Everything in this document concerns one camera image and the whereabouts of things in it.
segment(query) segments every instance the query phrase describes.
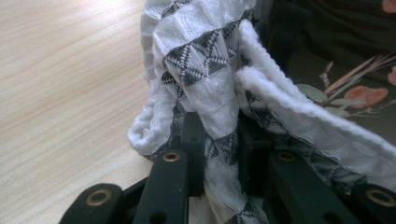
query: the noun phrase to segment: white fabric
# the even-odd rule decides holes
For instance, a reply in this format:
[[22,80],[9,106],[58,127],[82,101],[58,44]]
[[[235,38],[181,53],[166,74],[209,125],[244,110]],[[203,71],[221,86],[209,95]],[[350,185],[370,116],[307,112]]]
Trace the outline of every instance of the white fabric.
[[396,191],[396,147],[361,126],[330,114],[304,99],[258,42],[248,21],[240,25],[250,67],[237,73],[245,90],[259,96],[291,135],[344,167],[366,175],[368,182]]
[[[141,29],[150,93],[128,132],[131,146],[152,158],[172,134],[180,133],[175,120],[185,111],[198,113],[208,138],[205,197],[191,199],[194,223],[267,223],[260,202],[240,192],[234,160],[240,108],[252,117],[258,116],[253,107],[269,109],[283,127],[265,128],[313,146],[297,148],[298,153],[315,150],[338,162],[346,170],[338,181],[351,182],[365,175],[369,182],[395,191],[396,148],[299,93],[260,45],[252,25],[241,21],[254,4],[254,0],[147,1]],[[240,53],[250,65],[235,74]],[[249,102],[247,91],[260,100]],[[179,114],[174,114],[179,105]],[[332,168],[321,160],[311,165]]]

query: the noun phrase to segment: hole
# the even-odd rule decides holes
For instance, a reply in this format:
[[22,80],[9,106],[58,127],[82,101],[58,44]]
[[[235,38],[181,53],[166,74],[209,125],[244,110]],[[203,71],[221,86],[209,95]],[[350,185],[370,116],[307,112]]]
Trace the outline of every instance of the hole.
[[323,219],[326,220],[327,223],[331,223],[331,224],[343,223],[343,219],[341,219],[335,213],[325,213],[325,214],[323,214]]
[[386,207],[396,206],[396,200],[380,189],[367,189],[366,196],[373,202]]
[[282,161],[295,161],[296,160],[294,155],[289,152],[280,152],[279,154],[277,154],[277,157]]
[[178,161],[178,159],[180,159],[180,156],[175,152],[169,152],[163,155],[164,161]]
[[89,206],[99,206],[111,199],[111,191],[108,189],[99,189],[91,193],[85,203]]
[[150,224],[163,224],[166,222],[167,215],[163,212],[156,212],[149,217]]

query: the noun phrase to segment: wood grain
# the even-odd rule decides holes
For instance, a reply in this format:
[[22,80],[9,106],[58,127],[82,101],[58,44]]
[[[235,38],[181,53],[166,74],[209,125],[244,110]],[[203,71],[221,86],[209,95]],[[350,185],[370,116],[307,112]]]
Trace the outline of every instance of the wood grain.
[[149,91],[143,6],[0,2],[0,223],[58,223],[84,189],[148,175],[126,137]]

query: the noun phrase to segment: pink flower print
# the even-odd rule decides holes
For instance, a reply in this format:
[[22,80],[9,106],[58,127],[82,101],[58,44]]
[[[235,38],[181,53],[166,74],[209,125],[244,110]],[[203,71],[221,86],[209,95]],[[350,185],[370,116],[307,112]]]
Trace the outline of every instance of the pink flower print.
[[386,13],[396,13],[396,0],[382,0],[382,10]]
[[396,65],[392,67],[392,71],[388,74],[388,81],[393,86],[396,86]]
[[351,105],[354,108],[364,108],[382,101],[387,95],[388,90],[385,88],[371,89],[365,86],[357,86],[347,91],[344,97],[364,100],[365,104]]

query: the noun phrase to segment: patterned fabric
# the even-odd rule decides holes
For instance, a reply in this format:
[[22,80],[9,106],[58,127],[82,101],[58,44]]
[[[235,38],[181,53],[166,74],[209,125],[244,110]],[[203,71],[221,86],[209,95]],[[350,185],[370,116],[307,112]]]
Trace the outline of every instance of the patterned fabric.
[[[317,112],[258,43],[246,20],[254,5],[254,0],[147,1],[141,27],[150,93],[128,132],[131,146],[153,160],[160,151],[178,148],[187,112],[199,115],[206,131],[205,197],[191,199],[194,223],[268,223],[262,201],[241,193],[238,181],[240,109],[272,134],[276,147],[302,155],[329,186],[348,193],[357,184],[375,182],[395,190],[396,149]],[[241,62],[247,65],[239,69]],[[368,147],[381,151],[382,163],[358,165],[353,157],[373,156],[364,151]]]

